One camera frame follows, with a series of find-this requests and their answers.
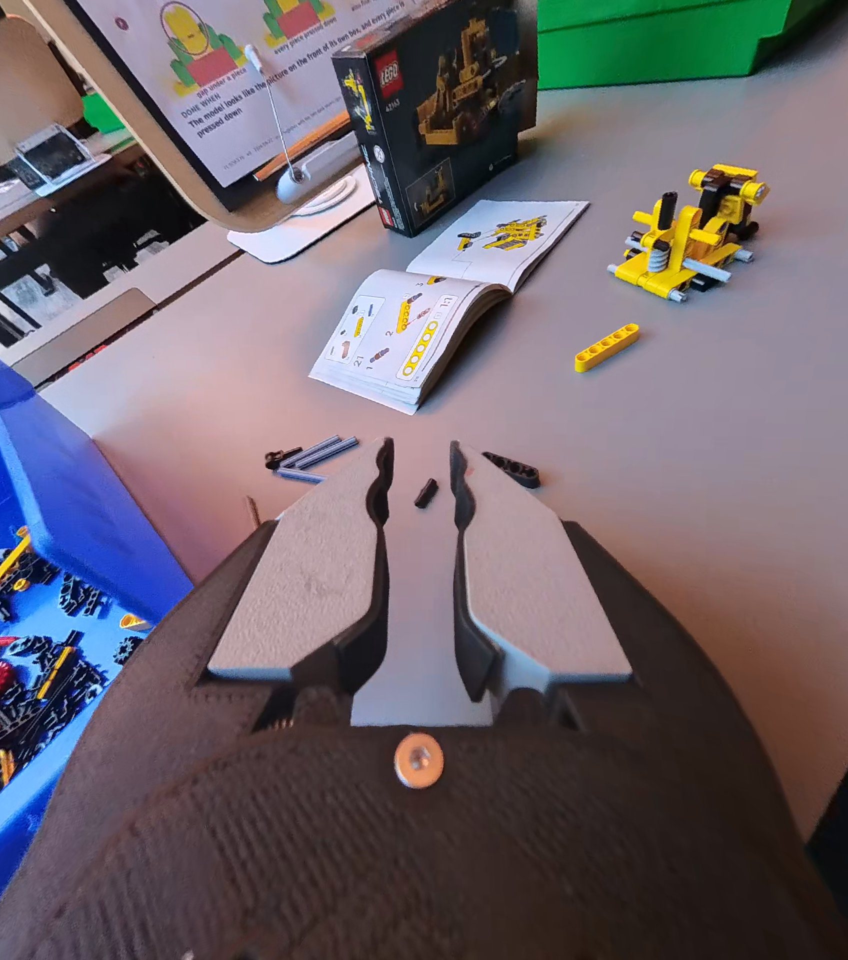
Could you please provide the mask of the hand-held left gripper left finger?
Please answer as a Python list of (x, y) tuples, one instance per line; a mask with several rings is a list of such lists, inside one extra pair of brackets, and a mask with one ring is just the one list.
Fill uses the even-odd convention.
[(394, 441), (379, 438), (287, 508), (208, 662), (226, 679), (353, 694), (387, 649), (383, 532)]

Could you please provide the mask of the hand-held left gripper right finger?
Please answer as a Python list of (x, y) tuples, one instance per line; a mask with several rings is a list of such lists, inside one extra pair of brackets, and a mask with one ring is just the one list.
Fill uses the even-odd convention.
[(628, 704), (633, 671), (559, 517), (476, 449), (451, 443), (454, 654), (492, 722)]

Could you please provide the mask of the black lego beam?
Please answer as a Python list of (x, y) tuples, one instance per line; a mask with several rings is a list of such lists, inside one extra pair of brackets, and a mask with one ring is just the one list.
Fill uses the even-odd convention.
[(540, 487), (540, 474), (535, 466), (515, 461), (491, 451), (483, 451), (482, 456), (521, 486), (531, 490)]

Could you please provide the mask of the yellow lego beam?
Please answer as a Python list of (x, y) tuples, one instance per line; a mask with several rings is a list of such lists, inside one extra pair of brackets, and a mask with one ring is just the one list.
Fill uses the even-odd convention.
[(622, 350), (634, 344), (640, 337), (640, 327), (636, 323), (628, 323), (598, 342), (586, 347), (574, 356), (574, 370), (579, 373), (588, 372)]

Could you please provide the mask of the lego instruction booklet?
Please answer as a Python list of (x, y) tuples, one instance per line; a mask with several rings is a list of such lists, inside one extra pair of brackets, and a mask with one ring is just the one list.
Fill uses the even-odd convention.
[(310, 378), (415, 414), (468, 330), (514, 295), (588, 206), (478, 201), (406, 270), (361, 283)]

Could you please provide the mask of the pile of loose lego pieces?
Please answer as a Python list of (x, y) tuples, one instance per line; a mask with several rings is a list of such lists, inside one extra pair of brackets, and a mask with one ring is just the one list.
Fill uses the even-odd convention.
[(0, 793), (105, 691), (151, 624), (37, 553), (0, 545)]

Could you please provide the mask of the yellow lego vehicle assembly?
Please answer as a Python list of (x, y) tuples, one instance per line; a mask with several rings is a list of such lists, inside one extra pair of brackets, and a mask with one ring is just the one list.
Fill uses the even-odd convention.
[(715, 164), (694, 170), (689, 185), (699, 193), (696, 207), (676, 212), (678, 194), (667, 191), (649, 213), (636, 211), (633, 220), (645, 226), (625, 240), (619, 265), (607, 270), (618, 280), (677, 303), (690, 289), (706, 291), (731, 278), (736, 261), (749, 263), (754, 253), (744, 243), (759, 225), (753, 210), (769, 194), (769, 186), (754, 169)]

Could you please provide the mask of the black lego set box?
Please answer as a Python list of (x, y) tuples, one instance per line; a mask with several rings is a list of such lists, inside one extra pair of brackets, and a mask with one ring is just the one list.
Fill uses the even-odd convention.
[(537, 2), (426, 2), (332, 54), (383, 225), (415, 236), (537, 122)]

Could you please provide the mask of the blue plastic bin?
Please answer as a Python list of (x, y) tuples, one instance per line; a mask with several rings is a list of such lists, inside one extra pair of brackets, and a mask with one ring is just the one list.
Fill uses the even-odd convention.
[[(0, 360), (0, 546), (22, 526), (40, 556), (150, 626), (192, 589), (94, 441)], [(103, 695), (0, 792), (0, 896)]]

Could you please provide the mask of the grey laptop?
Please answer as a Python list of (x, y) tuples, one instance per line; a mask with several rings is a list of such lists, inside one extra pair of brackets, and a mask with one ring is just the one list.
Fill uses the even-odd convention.
[(76, 305), (7, 348), (1, 355), (2, 362), (38, 387), (92, 354), (156, 306), (136, 287), (102, 301), (95, 309), (86, 303)]

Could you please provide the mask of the white stand base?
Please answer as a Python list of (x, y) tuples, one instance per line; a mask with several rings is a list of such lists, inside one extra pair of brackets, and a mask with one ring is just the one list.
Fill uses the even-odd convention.
[(274, 226), (253, 233), (229, 231), (227, 239), (253, 258), (273, 265), (316, 244), (374, 204), (366, 166), (360, 163)]

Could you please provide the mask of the green plastic bin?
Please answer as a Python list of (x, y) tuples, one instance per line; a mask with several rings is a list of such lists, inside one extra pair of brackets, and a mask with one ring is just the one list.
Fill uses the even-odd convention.
[(540, 1), (541, 90), (748, 76), (831, 1)]

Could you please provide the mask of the beige chair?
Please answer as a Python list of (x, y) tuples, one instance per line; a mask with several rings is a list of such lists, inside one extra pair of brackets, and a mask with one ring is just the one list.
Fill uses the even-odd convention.
[(82, 117), (81, 95), (34, 26), (17, 16), (0, 19), (0, 166), (29, 137)]

